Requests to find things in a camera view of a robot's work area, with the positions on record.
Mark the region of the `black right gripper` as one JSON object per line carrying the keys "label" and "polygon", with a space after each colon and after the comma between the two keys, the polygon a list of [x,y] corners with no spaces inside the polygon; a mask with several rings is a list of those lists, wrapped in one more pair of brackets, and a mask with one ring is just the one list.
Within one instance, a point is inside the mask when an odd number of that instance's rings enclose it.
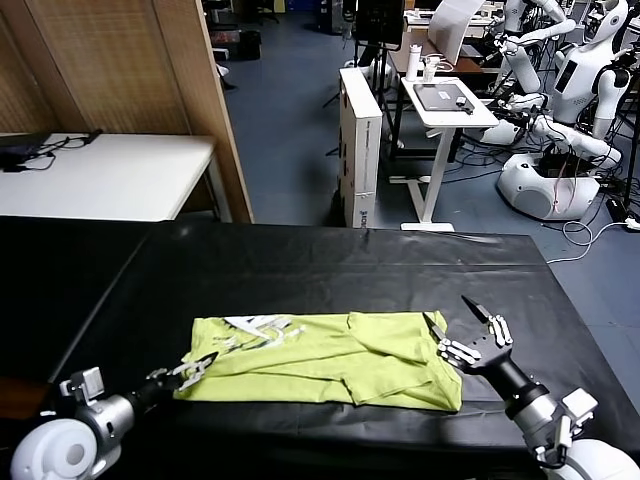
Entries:
{"label": "black right gripper", "polygon": [[466,366],[463,368],[466,374],[483,377],[505,402],[514,401],[531,390],[534,382],[511,358],[513,337],[506,320],[465,295],[461,298],[495,339],[485,335],[468,346],[463,345],[447,338],[435,317],[423,312],[423,319],[436,342],[437,354],[452,366]]}

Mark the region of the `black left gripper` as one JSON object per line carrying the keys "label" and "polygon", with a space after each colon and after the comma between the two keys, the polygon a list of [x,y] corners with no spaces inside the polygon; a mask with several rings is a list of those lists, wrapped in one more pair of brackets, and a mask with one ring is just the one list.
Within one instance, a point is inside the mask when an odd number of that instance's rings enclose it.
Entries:
{"label": "black left gripper", "polygon": [[198,383],[217,357],[217,352],[211,352],[196,361],[182,363],[173,369],[173,376],[168,376],[166,368],[155,369],[137,390],[126,393],[124,398],[135,414],[145,414],[170,400],[175,391],[185,391]]}

